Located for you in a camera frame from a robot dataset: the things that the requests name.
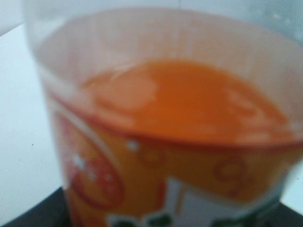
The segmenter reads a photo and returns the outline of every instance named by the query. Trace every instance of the green graphic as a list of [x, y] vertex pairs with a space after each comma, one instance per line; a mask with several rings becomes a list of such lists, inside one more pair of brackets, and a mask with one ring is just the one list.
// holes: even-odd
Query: green graphic
[[113, 224], [113, 227], [137, 227], [137, 225], [130, 221], [117, 221]]
[[[172, 224], [173, 224], [173, 218], [167, 213], [154, 215], [146, 219], [147, 227], [171, 227]], [[138, 226], [133, 221], [126, 220], [125, 218], [121, 218], [111, 226], [112, 227], [141, 227], [141, 225]]]
[[173, 220], [170, 215], [162, 214], [147, 221], [150, 227], [170, 227]]
[[211, 227], [259, 227], [279, 204], [279, 197], [260, 209], [239, 219], [224, 219], [214, 221]]

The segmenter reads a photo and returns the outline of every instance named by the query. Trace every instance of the white background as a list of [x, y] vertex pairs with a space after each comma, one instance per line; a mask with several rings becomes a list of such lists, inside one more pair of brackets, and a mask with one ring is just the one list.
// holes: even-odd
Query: white background
[[22, 21], [21, 0], [0, 0], [0, 36]]

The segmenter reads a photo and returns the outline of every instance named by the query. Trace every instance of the orange juice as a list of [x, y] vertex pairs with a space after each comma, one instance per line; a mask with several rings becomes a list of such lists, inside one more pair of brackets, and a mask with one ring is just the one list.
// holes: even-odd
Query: orange juice
[[[277, 130], [288, 115], [255, 76], [269, 71], [264, 50], [274, 56], [274, 46], [246, 59], [260, 37], [281, 41], [222, 17], [119, 9], [44, 42], [40, 70], [75, 226], [263, 223], [302, 151], [289, 128]], [[76, 86], [62, 89], [67, 81]]]

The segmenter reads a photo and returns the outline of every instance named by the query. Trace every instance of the orange label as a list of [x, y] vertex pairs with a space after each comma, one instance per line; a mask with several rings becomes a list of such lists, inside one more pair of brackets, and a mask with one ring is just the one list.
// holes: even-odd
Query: orange label
[[[72, 214], [83, 226], [116, 227], [124, 220], [141, 227], [143, 220], [165, 219], [165, 210], [172, 220], [183, 217], [178, 223], [188, 223], [188, 214], [196, 212], [190, 207], [199, 200], [217, 206], [220, 223], [243, 206], [252, 212], [278, 198], [281, 176], [302, 155], [301, 150], [241, 152], [122, 137], [58, 104], [51, 108]], [[215, 223], [210, 212], [204, 226]]]

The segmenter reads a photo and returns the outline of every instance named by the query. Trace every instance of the clear plastic cup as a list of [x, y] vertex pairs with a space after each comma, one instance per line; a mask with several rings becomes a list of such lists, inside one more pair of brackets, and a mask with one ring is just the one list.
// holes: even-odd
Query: clear plastic cup
[[[264, 223], [303, 155], [303, 1], [27, 0], [24, 6], [74, 226]], [[189, 132], [170, 138], [130, 130], [136, 119], [81, 89], [102, 72], [163, 59], [230, 72], [257, 87], [287, 123], [234, 132], [143, 122]], [[199, 142], [191, 136], [197, 130], [222, 133], [218, 141]]]

